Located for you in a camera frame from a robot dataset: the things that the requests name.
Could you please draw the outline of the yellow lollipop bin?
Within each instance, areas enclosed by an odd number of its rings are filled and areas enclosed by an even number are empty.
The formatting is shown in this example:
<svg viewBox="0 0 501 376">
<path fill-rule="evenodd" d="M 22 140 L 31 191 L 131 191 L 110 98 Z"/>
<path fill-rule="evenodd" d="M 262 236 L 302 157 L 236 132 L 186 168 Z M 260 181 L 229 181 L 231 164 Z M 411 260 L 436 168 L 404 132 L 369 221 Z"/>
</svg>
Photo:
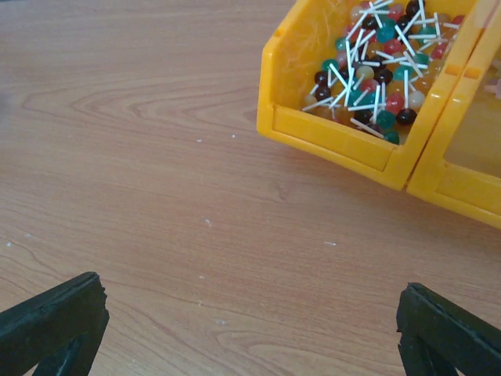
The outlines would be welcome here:
<svg viewBox="0 0 501 376">
<path fill-rule="evenodd" d="M 313 87 L 321 62 L 333 56 L 333 42 L 344 29 L 353 1 L 297 1 L 266 43 L 261 61 L 258 132 L 349 168 L 400 190 L 467 65 L 484 22 L 497 1 L 428 1 L 429 13 L 463 15 L 459 35 L 445 66 L 431 86 L 405 142 L 389 143 L 355 128 L 308 114 L 300 105 Z"/>
</svg>

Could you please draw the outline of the pile of lollipops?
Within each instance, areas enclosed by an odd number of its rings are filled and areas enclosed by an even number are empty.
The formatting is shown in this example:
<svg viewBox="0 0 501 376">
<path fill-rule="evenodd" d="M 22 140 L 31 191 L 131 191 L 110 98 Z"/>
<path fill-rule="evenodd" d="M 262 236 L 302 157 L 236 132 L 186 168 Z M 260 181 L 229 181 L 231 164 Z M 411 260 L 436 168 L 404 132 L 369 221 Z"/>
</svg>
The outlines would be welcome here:
<svg viewBox="0 0 501 376">
<path fill-rule="evenodd" d="M 319 65 L 302 111 L 400 144 L 436 81 L 462 15 L 425 1 L 359 1 Z"/>
</svg>

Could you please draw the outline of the pile of popsicle candies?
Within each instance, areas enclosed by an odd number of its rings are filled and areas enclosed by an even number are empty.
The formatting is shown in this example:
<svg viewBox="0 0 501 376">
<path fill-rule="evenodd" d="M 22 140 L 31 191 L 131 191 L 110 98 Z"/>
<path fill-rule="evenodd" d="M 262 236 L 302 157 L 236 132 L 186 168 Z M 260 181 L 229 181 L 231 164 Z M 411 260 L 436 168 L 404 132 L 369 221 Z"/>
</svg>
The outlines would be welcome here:
<svg viewBox="0 0 501 376">
<path fill-rule="evenodd" d="M 501 98 L 501 83 L 500 83 L 500 60 L 494 59 L 491 62 L 491 67 L 496 70 L 495 77 L 484 85 L 484 91 L 491 93 L 496 99 Z"/>
</svg>

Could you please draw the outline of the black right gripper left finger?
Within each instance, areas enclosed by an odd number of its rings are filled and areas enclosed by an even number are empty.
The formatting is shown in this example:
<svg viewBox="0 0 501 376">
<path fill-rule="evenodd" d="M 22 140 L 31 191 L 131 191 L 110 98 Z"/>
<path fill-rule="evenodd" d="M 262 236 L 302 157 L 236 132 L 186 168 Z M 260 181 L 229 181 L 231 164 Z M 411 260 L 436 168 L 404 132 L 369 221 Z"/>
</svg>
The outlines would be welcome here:
<svg viewBox="0 0 501 376">
<path fill-rule="evenodd" d="M 1 312 L 1 374 L 87 375 L 109 312 L 99 275 L 86 272 Z"/>
</svg>

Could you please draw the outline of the yellow popsicle candy bin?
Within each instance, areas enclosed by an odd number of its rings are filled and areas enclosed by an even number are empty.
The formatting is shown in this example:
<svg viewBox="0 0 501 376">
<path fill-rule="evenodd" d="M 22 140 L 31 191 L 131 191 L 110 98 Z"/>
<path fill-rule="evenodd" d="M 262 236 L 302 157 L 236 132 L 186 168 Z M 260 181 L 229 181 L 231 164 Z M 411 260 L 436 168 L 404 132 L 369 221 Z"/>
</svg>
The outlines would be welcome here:
<svg viewBox="0 0 501 376">
<path fill-rule="evenodd" d="M 500 60 L 500 3 L 479 1 L 463 24 L 474 47 L 427 141 L 407 190 L 453 212 L 500 227 L 500 99 L 484 91 Z"/>
</svg>

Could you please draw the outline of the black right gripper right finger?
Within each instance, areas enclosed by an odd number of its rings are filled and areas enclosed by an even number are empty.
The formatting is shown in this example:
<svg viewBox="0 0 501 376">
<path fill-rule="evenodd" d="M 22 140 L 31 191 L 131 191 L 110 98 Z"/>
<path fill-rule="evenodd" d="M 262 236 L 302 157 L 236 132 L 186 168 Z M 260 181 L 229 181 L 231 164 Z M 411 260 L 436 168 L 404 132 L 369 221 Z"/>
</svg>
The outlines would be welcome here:
<svg viewBox="0 0 501 376">
<path fill-rule="evenodd" d="M 422 284 L 402 291 L 396 322 L 407 375 L 500 374 L 500 329 Z"/>
</svg>

